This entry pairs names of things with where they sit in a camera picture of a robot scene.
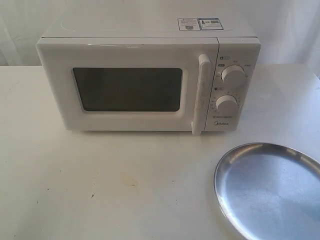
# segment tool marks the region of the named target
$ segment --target door handle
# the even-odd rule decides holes
[[[194,106],[194,116],[191,123],[193,135],[200,135],[201,132],[205,130],[212,84],[212,63],[206,54],[201,54],[199,56],[199,77]]]

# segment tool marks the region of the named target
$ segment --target metal tray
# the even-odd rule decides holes
[[[294,149],[250,143],[227,152],[214,173],[224,216],[246,239],[320,239],[320,164]]]

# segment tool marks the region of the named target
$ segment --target microwave window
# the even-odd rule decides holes
[[[74,78],[84,110],[94,112],[176,112],[180,109],[180,68],[76,67]]]

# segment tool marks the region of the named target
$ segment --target table surface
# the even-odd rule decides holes
[[[0,233],[15,240],[226,240],[213,176],[249,142],[320,160],[320,81],[258,65],[234,132],[67,131],[41,66],[0,67]]]

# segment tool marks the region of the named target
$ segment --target control panel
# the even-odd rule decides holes
[[[221,37],[205,131],[237,128],[260,51],[255,37]]]

